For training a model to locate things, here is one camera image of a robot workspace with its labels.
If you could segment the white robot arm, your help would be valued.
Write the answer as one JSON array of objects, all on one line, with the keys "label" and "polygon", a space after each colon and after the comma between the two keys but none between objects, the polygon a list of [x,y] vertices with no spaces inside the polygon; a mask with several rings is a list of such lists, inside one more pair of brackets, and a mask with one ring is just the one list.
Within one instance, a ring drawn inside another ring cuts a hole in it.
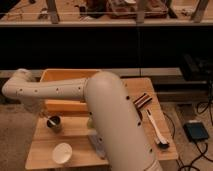
[{"label": "white robot arm", "polygon": [[114,73],[99,71],[88,78],[35,82],[30,71],[18,69],[2,93],[33,113],[42,99],[84,101],[111,171],[163,171],[127,88]]}]

